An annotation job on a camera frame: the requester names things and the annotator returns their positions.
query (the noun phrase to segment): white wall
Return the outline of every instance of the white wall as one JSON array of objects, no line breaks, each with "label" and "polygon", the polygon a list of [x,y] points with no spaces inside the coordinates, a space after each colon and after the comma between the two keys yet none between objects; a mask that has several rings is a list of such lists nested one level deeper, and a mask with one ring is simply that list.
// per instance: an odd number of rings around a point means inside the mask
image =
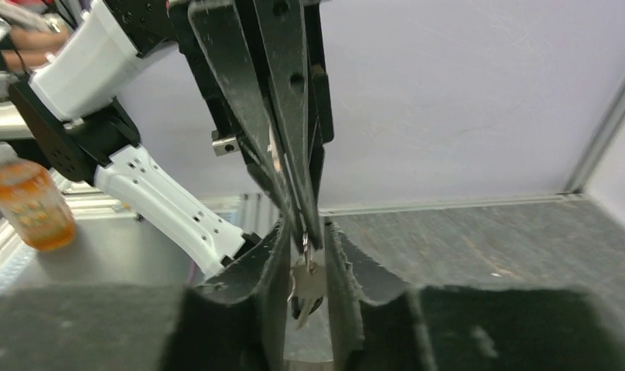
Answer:
[{"label": "white wall", "polygon": [[[323,206],[561,192],[625,75],[625,0],[332,0]],[[174,54],[121,101],[197,196],[256,190]]]},{"label": "white wall", "polygon": [[625,226],[625,121],[597,166],[586,192]]}]

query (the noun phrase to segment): white bottle cap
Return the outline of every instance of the white bottle cap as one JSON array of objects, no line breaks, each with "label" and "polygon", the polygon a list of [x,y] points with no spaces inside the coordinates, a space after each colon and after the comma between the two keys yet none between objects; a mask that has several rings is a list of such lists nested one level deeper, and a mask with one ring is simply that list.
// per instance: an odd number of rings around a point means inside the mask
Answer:
[{"label": "white bottle cap", "polygon": [[16,151],[9,143],[0,141],[0,164],[14,161],[18,158]]}]

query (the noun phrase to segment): orange juice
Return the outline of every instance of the orange juice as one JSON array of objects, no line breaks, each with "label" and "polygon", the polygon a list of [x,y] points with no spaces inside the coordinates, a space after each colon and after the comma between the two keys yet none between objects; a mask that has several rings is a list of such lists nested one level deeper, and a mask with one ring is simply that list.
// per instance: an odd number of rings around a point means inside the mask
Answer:
[{"label": "orange juice", "polygon": [[28,246],[40,251],[73,240],[76,223],[50,173],[0,143],[0,210]]}]

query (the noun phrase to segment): gray table surface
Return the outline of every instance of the gray table surface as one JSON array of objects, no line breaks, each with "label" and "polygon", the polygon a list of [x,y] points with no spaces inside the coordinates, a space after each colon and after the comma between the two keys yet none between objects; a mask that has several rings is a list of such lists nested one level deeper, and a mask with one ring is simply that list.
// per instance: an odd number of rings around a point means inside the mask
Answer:
[{"label": "gray table surface", "polygon": [[[418,285],[580,285],[625,323],[625,231],[587,201],[338,216],[365,253]],[[190,259],[150,223],[79,220],[74,246],[30,261],[17,285],[172,284]],[[289,323],[285,357],[332,358],[326,307],[301,330]]]}]

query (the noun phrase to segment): key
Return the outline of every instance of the key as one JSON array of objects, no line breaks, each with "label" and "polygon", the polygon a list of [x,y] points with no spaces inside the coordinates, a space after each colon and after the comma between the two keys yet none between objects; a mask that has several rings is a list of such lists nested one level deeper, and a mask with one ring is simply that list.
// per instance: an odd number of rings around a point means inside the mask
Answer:
[{"label": "key", "polygon": [[290,268],[292,275],[292,317],[297,319],[296,329],[303,327],[326,296],[326,268],[310,261],[297,262]]}]

